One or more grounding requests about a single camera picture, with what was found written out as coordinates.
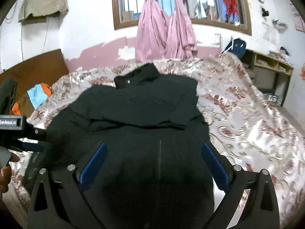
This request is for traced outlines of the person left hand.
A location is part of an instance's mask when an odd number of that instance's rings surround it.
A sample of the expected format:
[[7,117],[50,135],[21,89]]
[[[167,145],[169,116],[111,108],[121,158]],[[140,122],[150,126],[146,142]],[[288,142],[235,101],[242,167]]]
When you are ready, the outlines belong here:
[[[11,158],[10,162],[19,162],[20,158],[11,152]],[[0,175],[0,191],[1,193],[6,193],[8,191],[8,185],[11,182],[12,177],[12,169],[11,166],[5,166],[1,169],[1,175]]]

